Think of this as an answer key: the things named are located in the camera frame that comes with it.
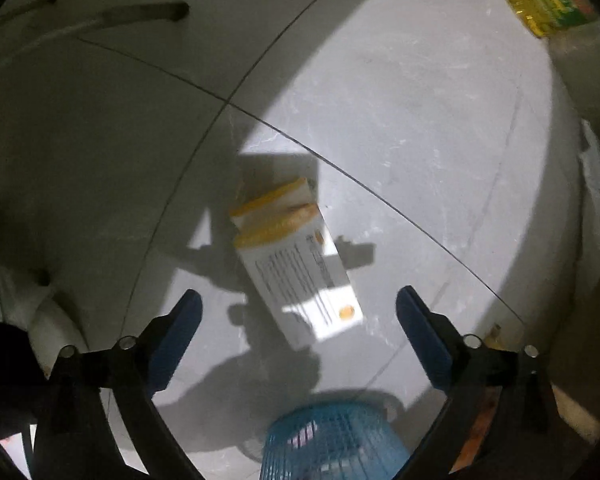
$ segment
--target blue mesh basket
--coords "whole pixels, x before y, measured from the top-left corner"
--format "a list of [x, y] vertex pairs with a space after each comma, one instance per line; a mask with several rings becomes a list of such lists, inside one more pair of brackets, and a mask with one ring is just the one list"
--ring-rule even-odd
[[409, 453], [375, 408], [330, 402], [269, 428], [260, 480], [391, 480]]

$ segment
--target floor tile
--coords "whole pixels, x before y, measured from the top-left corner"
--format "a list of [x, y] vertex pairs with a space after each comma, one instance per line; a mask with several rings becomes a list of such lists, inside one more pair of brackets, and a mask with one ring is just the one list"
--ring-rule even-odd
[[462, 335], [497, 335], [498, 343], [511, 351], [520, 350], [526, 341], [524, 320], [464, 267], [455, 267], [449, 273], [437, 301], [429, 307], [447, 316]]
[[[107, 7], [171, 0], [58, 0], [40, 14], [51, 24]], [[227, 97], [273, 39], [312, 0], [184, 0], [183, 22], [144, 23], [88, 34]]]
[[[160, 399], [154, 397], [154, 402], [160, 402]], [[146, 468], [124, 427], [113, 395], [110, 402], [109, 424], [125, 463], [146, 473]], [[211, 452], [188, 452], [187, 456], [207, 480], [242, 480], [260, 470], [258, 462], [250, 460], [235, 447]]]
[[[235, 229], [227, 212], [243, 198], [298, 176], [309, 178], [331, 234], [340, 239], [366, 319], [362, 326], [293, 352], [235, 255]], [[213, 457], [236, 448], [249, 455], [245, 443], [261, 438], [275, 418], [294, 407], [359, 394], [406, 342], [395, 320], [397, 291], [411, 284], [428, 303], [440, 296], [440, 308], [448, 310], [461, 301], [453, 294], [466, 290], [462, 283], [455, 288], [458, 269], [488, 293], [439, 245], [371, 193], [229, 107], [164, 216], [125, 333], [139, 333], [185, 290], [197, 290], [205, 305], [202, 323], [173, 383], [155, 402], [190, 456]], [[454, 319], [470, 316], [464, 326], [471, 329], [488, 316], [493, 303], [488, 295], [472, 294], [470, 314], [452, 313]], [[407, 364], [404, 375], [411, 375], [411, 366], [419, 364]]]
[[351, 1], [319, 0], [234, 101], [458, 254], [496, 175], [517, 95], [514, 60], [483, 21], [497, 14], [501, 27], [525, 31], [506, 4], [489, 0], [365, 0], [349, 16]]
[[547, 134], [522, 101], [484, 219], [462, 258], [529, 326], [547, 334], [569, 308], [578, 251], [580, 187], [567, 180], [553, 149], [562, 134]]
[[221, 103], [75, 40], [0, 82], [0, 236], [46, 266], [91, 349], [120, 333], [158, 218]]
[[260, 470], [247, 476], [246, 480], [258, 480], [260, 478]]

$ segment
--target white box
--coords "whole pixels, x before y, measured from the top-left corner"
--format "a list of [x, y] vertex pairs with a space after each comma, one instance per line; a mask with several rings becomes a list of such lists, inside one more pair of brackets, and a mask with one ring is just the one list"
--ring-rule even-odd
[[[232, 215], [250, 226], [234, 245], [289, 345], [299, 350], [359, 324], [363, 314], [318, 206], [288, 196], [310, 197], [306, 181], [285, 188]], [[257, 213], [261, 208], [267, 219]]]

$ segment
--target metal screw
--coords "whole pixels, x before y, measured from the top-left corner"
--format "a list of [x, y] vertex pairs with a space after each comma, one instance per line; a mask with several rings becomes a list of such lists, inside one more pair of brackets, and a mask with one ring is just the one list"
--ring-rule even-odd
[[474, 334], [467, 334], [462, 338], [462, 341], [464, 341], [464, 346], [473, 348], [474, 350], [477, 350], [482, 346], [482, 339]]
[[118, 341], [118, 346], [123, 350], [129, 350], [136, 346], [136, 338], [132, 335], [125, 335], [123, 338]]
[[540, 352], [535, 346], [527, 345], [525, 346], [525, 354], [527, 354], [529, 357], [536, 358], [540, 355]]
[[75, 354], [75, 346], [73, 345], [67, 345], [67, 346], [63, 346], [60, 349], [60, 357], [63, 357], [65, 359], [68, 359], [69, 357], [72, 357]]

